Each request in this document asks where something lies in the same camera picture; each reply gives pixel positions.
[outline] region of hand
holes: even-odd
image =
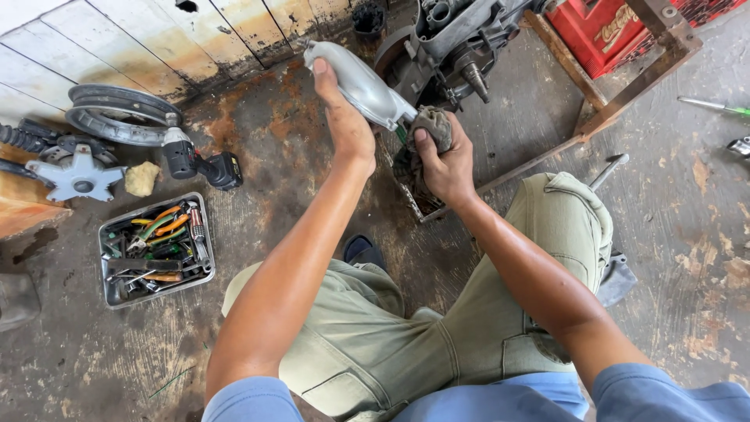
[[[424,165],[424,182],[445,204],[457,209],[477,198],[474,192],[472,144],[456,115],[445,112],[451,122],[451,149],[440,156],[430,132],[414,132],[417,151]]]
[[[315,59],[313,74],[315,92],[325,102],[325,117],[336,149],[334,162],[361,162],[369,177],[375,171],[375,136],[368,121],[338,90],[336,73],[325,59]]]

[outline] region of green-handled screwdriver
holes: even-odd
[[[729,107],[729,106],[725,106],[725,105],[721,105],[721,104],[708,103],[708,102],[705,102],[705,101],[694,100],[692,98],[686,98],[686,97],[677,97],[677,99],[680,100],[680,101],[684,101],[686,103],[698,104],[698,105],[702,105],[702,106],[705,106],[705,107],[711,107],[711,108],[715,108],[715,109],[718,109],[718,110],[726,110],[726,111],[731,111],[732,113],[739,113],[739,114],[743,114],[745,116],[750,116],[750,108]]]

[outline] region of wooden wall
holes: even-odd
[[[362,1],[192,0],[190,13],[175,0],[0,0],[0,124],[63,124],[78,83],[184,100],[289,58],[301,36],[330,38]]]

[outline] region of concrete floor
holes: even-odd
[[[703,51],[617,124],[524,175],[568,171],[590,181],[606,157],[630,154],[599,194],[613,216],[614,245],[640,282],[610,312],[647,356],[687,387],[750,382],[750,165],[724,149],[750,134],[750,120],[675,100],[686,95],[750,105],[749,20],[750,5],[743,5],[703,27]],[[500,59],[490,76],[493,103],[471,98],[459,115],[475,144],[477,185],[566,139],[581,105],[581,94],[533,32],[524,31]],[[615,92],[633,70],[598,82]],[[136,198],[118,185],[112,203],[72,200],[75,212],[60,225],[0,243],[4,271],[31,274],[42,303],[39,318],[0,333],[0,420],[199,420],[224,289],[305,211],[333,151],[299,61],[220,87],[186,107],[203,152],[239,155],[242,188],[219,192],[201,179],[164,177],[151,197]],[[159,156],[128,148],[115,154],[128,164]],[[418,225],[380,153],[377,160],[346,235],[367,232],[382,245],[407,313],[419,306],[444,312],[479,261],[479,248],[455,215]],[[504,213],[519,179],[485,200]],[[108,310],[98,275],[98,226],[189,191],[206,198],[216,278]],[[304,414],[325,420],[310,409]]]

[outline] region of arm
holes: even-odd
[[[571,355],[586,388],[615,363],[651,364],[583,283],[475,193],[471,141],[455,115],[448,117],[453,145],[440,157],[429,133],[415,133],[428,188],[455,209],[520,307]]]
[[[317,59],[313,72],[336,149],[331,173],[232,305],[208,362],[206,402],[234,381],[278,377],[281,358],[310,312],[338,240],[375,169],[375,139],[367,121],[339,92],[325,60]]]

